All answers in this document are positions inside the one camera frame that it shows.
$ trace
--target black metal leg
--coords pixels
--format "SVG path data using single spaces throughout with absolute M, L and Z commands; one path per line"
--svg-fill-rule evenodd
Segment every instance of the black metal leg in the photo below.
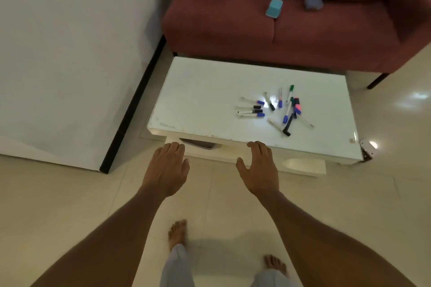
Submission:
M 389 76 L 389 74 L 386 74 L 386 73 L 381 74 L 378 78 L 376 78 L 374 81 L 372 81 L 372 83 L 369 86 L 367 86 L 367 88 L 369 90 L 371 90 L 372 88 L 374 88 L 377 84 L 379 84 L 381 81 L 383 81 L 388 76 Z

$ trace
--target bare foot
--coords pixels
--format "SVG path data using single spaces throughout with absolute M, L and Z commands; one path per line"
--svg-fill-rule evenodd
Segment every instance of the bare foot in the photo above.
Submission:
M 183 244 L 186 245 L 186 233 L 187 233 L 187 220 L 175 222 L 172 225 L 171 230 L 168 232 L 168 244 L 169 251 L 172 251 L 175 245 Z
M 267 269 L 278 270 L 286 277 L 289 277 L 288 269 L 286 268 L 286 265 L 283 262 L 281 262 L 279 258 L 273 255 L 265 255 L 263 259 L 265 261 L 265 266 Z

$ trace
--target white wall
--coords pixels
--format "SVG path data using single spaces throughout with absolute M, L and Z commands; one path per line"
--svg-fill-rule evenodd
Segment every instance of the white wall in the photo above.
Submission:
M 98 170 L 170 0 L 0 0 L 0 154 Z

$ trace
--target pant leg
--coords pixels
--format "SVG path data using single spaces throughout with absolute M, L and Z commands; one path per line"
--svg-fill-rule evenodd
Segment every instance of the pant leg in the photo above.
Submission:
M 254 277 L 251 287 L 294 287 L 294 283 L 279 270 L 265 269 Z
M 191 265 L 184 245 L 175 245 L 169 254 L 162 271 L 160 287 L 194 287 Z

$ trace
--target table top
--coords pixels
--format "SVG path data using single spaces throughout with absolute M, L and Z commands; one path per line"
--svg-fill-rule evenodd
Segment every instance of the table top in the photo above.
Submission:
M 296 119 L 287 137 L 267 118 L 282 125 L 292 84 L 293 96 L 315 128 Z M 279 88 L 282 109 L 277 108 Z M 265 117 L 238 117 L 241 109 L 235 106 L 252 106 L 240 97 L 264 101 L 264 91 L 276 110 L 265 104 Z M 175 57 L 147 127 L 195 135 L 197 140 L 261 141 L 275 148 L 362 160 L 359 144 L 352 143 L 357 130 L 342 75 Z

